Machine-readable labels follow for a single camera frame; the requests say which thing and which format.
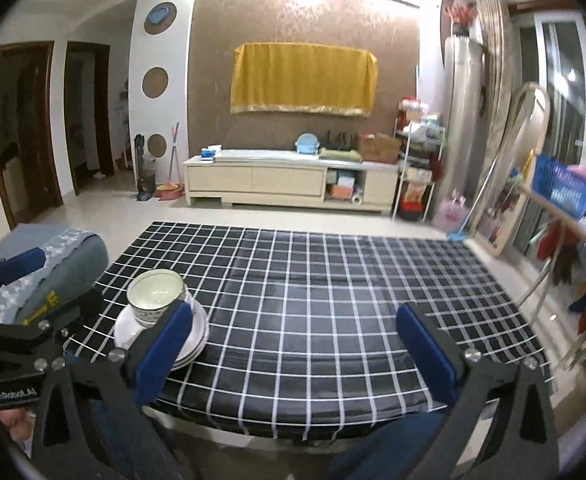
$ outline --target curtain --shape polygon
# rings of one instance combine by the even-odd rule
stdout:
[[[488,131],[478,192],[500,150],[513,91],[512,26],[506,0],[476,0],[486,52]]]
[[[231,113],[368,117],[377,59],[367,50],[310,43],[246,43],[235,50]]]

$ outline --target sliding glass door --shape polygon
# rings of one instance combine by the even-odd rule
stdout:
[[[586,166],[586,27],[578,11],[536,12],[514,24],[516,87],[538,82],[551,101],[543,152],[564,164]],[[529,203],[513,245],[528,256],[528,242],[542,221]]]

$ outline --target stack of plates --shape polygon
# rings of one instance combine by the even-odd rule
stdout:
[[[208,327],[208,318],[206,311],[199,304],[198,300],[192,301],[193,308],[193,327],[190,334],[184,342],[184,346],[171,370],[179,370],[191,364],[199,354],[201,354],[206,342],[208,341],[208,334],[210,329]],[[115,337],[115,346],[128,350],[134,343],[137,336],[139,336],[146,328],[140,325],[137,318],[133,314],[133,309],[127,305],[119,313],[113,328],[113,336]]]

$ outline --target blue gripper pad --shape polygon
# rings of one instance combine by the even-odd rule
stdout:
[[[45,263],[46,254],[39,247],[13,256],[9,260],[0,262],[0,283],[9,285],[9,283],[41,269]]]
[[[192,310],[182,301],[135,369],[133,398],[138,407],[157,399],[192,327]]]
[[[455,369],[428,333],[428,329],[422,325],[408,305],[403,305],[397,310],[395,326],[404,347],[426,381],[433,399],[453,406],[458,398]]]

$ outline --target standing mirror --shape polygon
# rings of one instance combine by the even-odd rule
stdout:
[[[548,95],[537,83],[526,83],[511,100],[500,155],[470,229],[495,256],[524,211],[527,198],[519,185],[533,181],[535,155],[544,147],[550,114]]]

